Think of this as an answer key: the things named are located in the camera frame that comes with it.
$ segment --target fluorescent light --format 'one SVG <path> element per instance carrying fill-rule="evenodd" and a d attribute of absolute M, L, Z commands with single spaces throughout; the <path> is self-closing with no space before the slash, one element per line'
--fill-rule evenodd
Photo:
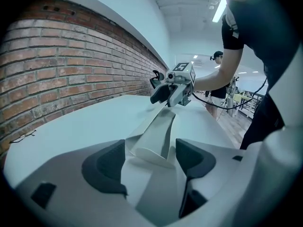
<path fill-rule="evenodd" d="M 221 0 L 220 4 L 218 6 L 218 9 L 217 9 L 217 11 L 214 15 L 213 22 L 218 23 L 218 21 L 221 18 L 222 13 L 224 12 L 225 8 L 226 8 L 226 0 Z"/>

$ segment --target black sleeve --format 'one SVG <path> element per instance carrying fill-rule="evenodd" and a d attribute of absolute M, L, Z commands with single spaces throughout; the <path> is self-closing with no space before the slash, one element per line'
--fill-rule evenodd
<path fill-rule="evenodd" d="M 222 40 L 224 49 L 239 50 L 244 48 L 241 36 L 237 35 L 226 22 L 226 15 L 222 17 Z"/>

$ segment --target wire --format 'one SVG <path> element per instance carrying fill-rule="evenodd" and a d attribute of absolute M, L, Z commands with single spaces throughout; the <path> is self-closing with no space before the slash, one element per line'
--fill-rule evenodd
<path fill-rule="evenodd" d="M 232 107 L 232 108 L 224 108 L 224 107 L 220 107 L 220 106 L 217 106 L 217 105 L 215 105 L 215 104 L 209 103 L 209 102 L 207 102 L 207 101 L 205 101 L 205 100 L 203 100 L 203 99 L 197 97 L 194 93 L 193 93 L 193 96 L 194 96 L 196 99 L 198 99 L 199 101 L 203 102 L 203 103 L 209 104 L 209 105 L 211 105 L 211 106 L 215 106 L 215 107 L 217 107 L 217 108 L 230 110 L 230 109 L 240 107 L 240 106 L 242 106 L 242 105 L 247 104 L 248 102 L 250 102 L 250 101 L 254 98 L 254 95 L 255 95 L 257 92 L 259 92 L 259 91 L 264 87 L 264 85 L 265 85 L 265 83 L 266 83 L 266 80 L 267 80 L 267 79 L 265 79 L 265 81 L 263 82 L 262 86 L 261 86 L 257 91 L 255 91 L 255 92 L 253 93 L 253 95 L 251 96 L 251 99 L 250 99 L 250 100 L 247 100 L 245 103 L 239 104 L 239 105 L 234 106 L 234 107 Z"/>

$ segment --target wooden floor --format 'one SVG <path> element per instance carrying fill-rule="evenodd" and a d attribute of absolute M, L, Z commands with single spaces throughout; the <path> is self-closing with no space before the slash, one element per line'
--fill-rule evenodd
<path fill-rule="evenodd" d="M 196 96 L 201 99 L 206 100 L 204 95 L 196 93 Z M 205 106 L 205 103 L 195 99 L 193 96 L 190 98 L 191 100 L 195 100 L 200 102 Z M 246 130 L 249 128 L 251 124 L 251 119 L 244 116 L 241 112 L 238 112 L 233 117 L 230 117 L 226 110 L 218 109 L 218 123 L 223 128 L 223 130 L 227 133 L 231 141 L 233 142 L 235 148 L 239 149 L 244 137 Z"/>

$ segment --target robotic arm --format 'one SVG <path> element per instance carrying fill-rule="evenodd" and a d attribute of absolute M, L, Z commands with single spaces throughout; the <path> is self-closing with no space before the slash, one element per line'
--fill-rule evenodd
<path fill-rule="evenodd" d="M 176 104 L 186 106 L 194 91 L 196 74 L 191 63 L 179 63 L 166 74 L 165 83 L 158 85 L 151 95 L 151 103 L 167 101 L 168 107 Z"/>

